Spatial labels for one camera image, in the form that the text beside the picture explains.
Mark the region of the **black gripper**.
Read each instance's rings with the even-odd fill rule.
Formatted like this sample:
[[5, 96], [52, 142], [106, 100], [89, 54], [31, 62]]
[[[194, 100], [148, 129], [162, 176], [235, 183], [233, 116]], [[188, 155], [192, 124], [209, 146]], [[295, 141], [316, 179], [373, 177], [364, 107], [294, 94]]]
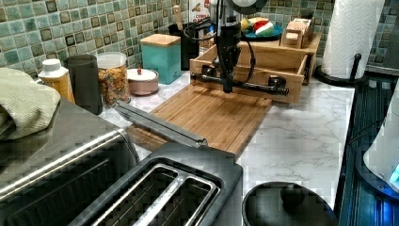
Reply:
[[232, 92], [234, 67], [241, 49], [237, 46], [241, 38], [239, 30], [221, 30], [215, 38], [217, 58], [214, 63], [220, 73], [220, 80], [225, 93]]

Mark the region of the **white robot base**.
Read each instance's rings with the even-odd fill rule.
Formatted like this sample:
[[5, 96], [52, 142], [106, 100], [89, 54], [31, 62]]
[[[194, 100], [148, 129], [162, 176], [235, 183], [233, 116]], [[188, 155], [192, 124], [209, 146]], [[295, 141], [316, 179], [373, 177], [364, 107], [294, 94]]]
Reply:
[[370, 144], [359, 153], [357, 171], [375, 193], [398, 202], [398, 84], [368, 82], [373, 93], [367, 113], [377, 116], [370, 126]]

